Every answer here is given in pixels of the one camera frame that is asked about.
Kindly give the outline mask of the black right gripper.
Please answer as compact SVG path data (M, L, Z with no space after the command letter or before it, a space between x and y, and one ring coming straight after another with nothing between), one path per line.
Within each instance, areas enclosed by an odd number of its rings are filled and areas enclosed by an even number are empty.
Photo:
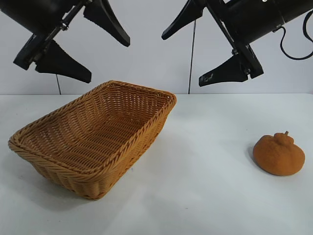
M232 46L230 59L199 77L199 86L245 82L264 73L250 44L283 23L273 0L188 0L174 21L163 31L168 39L181 28L202 17L207 7Z

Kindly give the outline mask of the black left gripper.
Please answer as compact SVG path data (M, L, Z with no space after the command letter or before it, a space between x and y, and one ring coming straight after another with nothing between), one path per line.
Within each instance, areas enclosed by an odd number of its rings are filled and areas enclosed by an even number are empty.
M125 47L130 37L124 30L108 0L2 0L0 10L32 33L20 50L14 64L29 69L32 63L39 73L63 75L91 82L91 72L71 58L54 40L66 31L79 11Z

